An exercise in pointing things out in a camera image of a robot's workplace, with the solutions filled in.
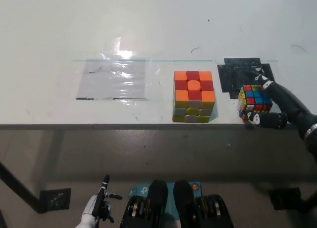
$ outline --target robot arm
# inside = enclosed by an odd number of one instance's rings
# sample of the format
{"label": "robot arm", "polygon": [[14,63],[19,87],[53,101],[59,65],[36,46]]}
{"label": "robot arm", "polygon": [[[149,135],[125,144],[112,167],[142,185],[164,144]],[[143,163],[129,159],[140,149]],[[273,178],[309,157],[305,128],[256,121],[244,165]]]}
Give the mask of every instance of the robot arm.
{"label": "robot arm", "polygon": [[[285,126],[287,121],[295,125],[306,148],[313,154],[317,161],[317,116],[312,114],[287,88],[269,80],[262,74],[254,72],[252,74],[255,76],[255,80],[259,85],[262,85],[265,92],[267,92],[272,100],[279,106],[282,112],[281,114],[259,114],[258,117],[267,117],[267,120],[263,120],[264,125],[262,126],[265,127],[266,122],[269,122],[267,123],[268,125],[280,124]],[[248,118],[251,121],[255,120],[254,117],[254,114],[248,115]]]}
{"label": "robot arm", "polygon": [[109,175],[106,175],[98,195],[93,195],[89,199],[81,216],[81,222],[76,228],[98,228],[100,219],[103,221],[109,219],[111,223],[114,223],[113,217],[111,216],[111,204],[105,201],[105,198],[121,200],[122,197],[115,193],[107,193],[108,183]]}

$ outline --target transparent plastic bag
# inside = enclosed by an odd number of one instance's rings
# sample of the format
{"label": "transparent plastic bag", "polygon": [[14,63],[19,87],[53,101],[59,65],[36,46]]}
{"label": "transparent plastic bag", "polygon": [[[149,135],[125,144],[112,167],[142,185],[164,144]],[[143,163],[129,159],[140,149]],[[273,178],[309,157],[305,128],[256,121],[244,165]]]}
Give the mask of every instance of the transparent plastic bag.
{"label": "transparent plastic bag", "polygon": [[101,56],[86,60],[77,99],[146,100],[146,78],[152,74],[148,61],[104,52]]}

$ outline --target white table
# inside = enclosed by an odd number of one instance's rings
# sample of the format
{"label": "white table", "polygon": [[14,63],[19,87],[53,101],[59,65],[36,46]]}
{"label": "white table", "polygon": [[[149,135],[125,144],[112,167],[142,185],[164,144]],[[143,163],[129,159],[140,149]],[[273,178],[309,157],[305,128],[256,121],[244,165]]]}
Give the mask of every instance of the white table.
{"label": "white table", "polygon": [[[316,11],[316,0],[0,0],[0,127],[192,126],[171,120],[174,70],[213,73],[217,116],[195,127],[242,125],[221,92],[216,65],[225,57],[269,62],[317,113]],[[159,65],[160,94],[135,105],[75,100],[85,56],[118,50],[118,38],[119,50]]]}

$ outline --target gray floor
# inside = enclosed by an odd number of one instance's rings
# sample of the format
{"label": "gray floor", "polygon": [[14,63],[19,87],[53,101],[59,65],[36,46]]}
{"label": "gray floor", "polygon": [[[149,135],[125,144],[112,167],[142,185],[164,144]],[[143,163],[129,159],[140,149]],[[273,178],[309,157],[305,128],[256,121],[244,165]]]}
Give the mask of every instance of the gray floor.
{"label": "gray floor", "polygon": [[73,228],[106,173],[118,228],[137,182],[200,180],[203,194],[220,194],[236,228],[317,227],[308,215],[274,211],[266,190],[317,188],[317,167],[295,131],[0,131],[1,161],[35,194],[72,188],[70,209],[38,215],[0,182],[0,209],[9,228]]}

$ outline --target blue sticker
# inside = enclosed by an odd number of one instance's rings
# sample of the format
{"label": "blue sticker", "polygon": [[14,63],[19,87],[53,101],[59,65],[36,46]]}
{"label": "blue sticker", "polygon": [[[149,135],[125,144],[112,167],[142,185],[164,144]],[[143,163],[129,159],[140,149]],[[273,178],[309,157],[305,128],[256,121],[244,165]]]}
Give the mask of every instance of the blue sticker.
{"label": "blue sticker", "polygon": [[262,98],[255,98],[256,104],[263,104]]}
{"label": "blue sticker", "polygon": [[245,94],[246,94],[246,98],[253,98],[253,92],[252,91],[247,91]]}
{"label": "blue sticker", "polygon": [[254,97],[261,98],[261,92],[260,91],[255,91],[253,93],[254,93]]}
{"label": "blue sticker", "polygon": [[263,98],[263,101],[264,101],[265,105],[271,105],[272,104],[272,101],[271,101],[270,98]]}

